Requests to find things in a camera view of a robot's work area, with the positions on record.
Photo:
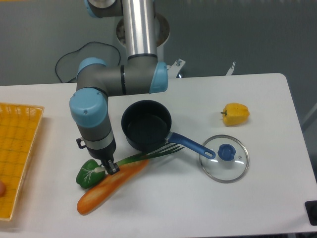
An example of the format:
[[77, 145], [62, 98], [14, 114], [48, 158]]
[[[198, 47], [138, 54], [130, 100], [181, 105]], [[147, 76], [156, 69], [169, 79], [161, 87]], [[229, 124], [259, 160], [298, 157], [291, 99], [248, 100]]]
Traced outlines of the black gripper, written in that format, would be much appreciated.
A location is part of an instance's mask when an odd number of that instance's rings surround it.
[[115, 173], [120, 171], [119, 166], [117, 165], [117, 163], [114, 163], [113, 158], [113, 154], [116, 150], [115, 142], [112, 142], [109, 146], [103, 149], [95, 150], [88, 147], [87, 150], [93, 158], [101, 161], [101, 171], [106, 170], [109, 175], [114, 175]]

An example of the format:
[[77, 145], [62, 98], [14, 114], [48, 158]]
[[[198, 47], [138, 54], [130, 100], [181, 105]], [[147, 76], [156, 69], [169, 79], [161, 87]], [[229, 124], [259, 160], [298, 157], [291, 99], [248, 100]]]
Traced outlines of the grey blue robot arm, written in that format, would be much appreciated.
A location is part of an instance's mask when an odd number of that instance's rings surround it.
[[124, 21], [127, 64], [109, 67], [102, 59], [83, 60], [76, 92], [69, 101], [89, 154], [112, 175], [119, 167], [113, 158], [116, 142], [108, 114], [109, 97], [165, 91], [167, 66], [157, 56], [154, 1], [87, 0], [85, 6], [93, 17], [122, 16]]

